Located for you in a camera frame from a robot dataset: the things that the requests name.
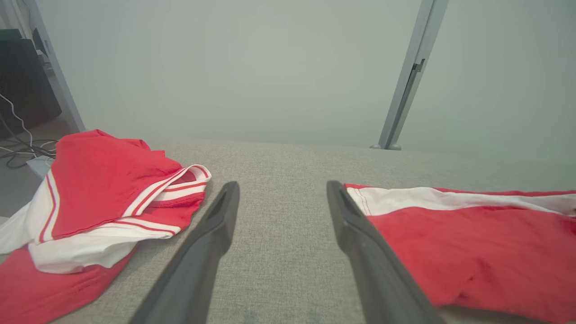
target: gray wall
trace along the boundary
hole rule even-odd
[[[398,144],[576,164],[576,1],[450,0]]]
[[[37,0],[87,129],[368,147],[419,0]]]

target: red fabric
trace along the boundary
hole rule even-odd
[[[56,147],[51,169],[61,204],[54,239],[120,218],[143,189],[182,169],[142,140],[119,140],[101,130],[65,136]]]
[[[12,252],[0,267],[0,323],[44,324],[93,302],[133,252],[110,269],[93,265],[74,274],[40,272],[25,247]]]
[[[52,204],[47,205],[51,209],[48,212],[50,217],[57,217],[50,232],[55,240],[113,221],[174,235],[176,232],[165,226],[154,226],[188,227],[193,212],[205,198],[203,191],[190,194],[187,186],[169,191],[171,194],[184,192],[175,199],[150,203],[141,197],[135,200],[140,193],[142,197],[151,198],[161,191],[163,184],[178,176],[181,178],[174,184],[196,181],[192,172],[184,173],[178,162],[166,158],[163,151],[151,151],[141,140],[120,140],[95,130],[68,135],[57,147],[58,158],[52,165],[54,179],[50,181],[47,177],[52,199]],[[209,172],[202,167],[192,167],[209,177]],[[59,197],[58,208],[55,197]],[[133,202],[138,206],[135,210],[146,202],[142,214],[121,218]],[[49,220],[43,233],[49,230]],[[129,223],[130,220],[144,221],[144,225]],[[26,247],[13,251],[0,265],[0,323],[47,323],[94,301],[124,268],[133,252],[110,269],[92,265],[79,273],[49,274],[36,269]]]
[[[513,207],[368,217],[431,302],[576,320],[576,221]]]

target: white fabric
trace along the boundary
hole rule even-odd
[[[367,187],[347,188],[348,194],[366,216],[379,216],[408,207],[430,210],[456,210],[475,206],[515,206],[575,216],[576,194],[527,197],[521,195],[494,195],[445,193],[434,188],[382,189]]]

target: gray upholstered couch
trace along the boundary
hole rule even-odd
[[[126,323],[231,180],[240,184],[240,208],[232,246],[218,269],[208,323],[363,322],[353,274],[328,214],[328,180],[477,191],[565,190],[576,183],[576,172],[566,176],[569,169],[450,155],[200,140],[150,144],[182,164],[205,165],[214,176],[207,201],[185,233],[141,243],[101,298],[56,323]],[[449,323],[534,323],[461,308],[441,311]]]

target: metal pole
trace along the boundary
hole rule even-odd
[[[448,0],[422,0],[380,139],[378,144],[371,148],[401,149],[396,145],[396,141],[404,126],[447,7]]]

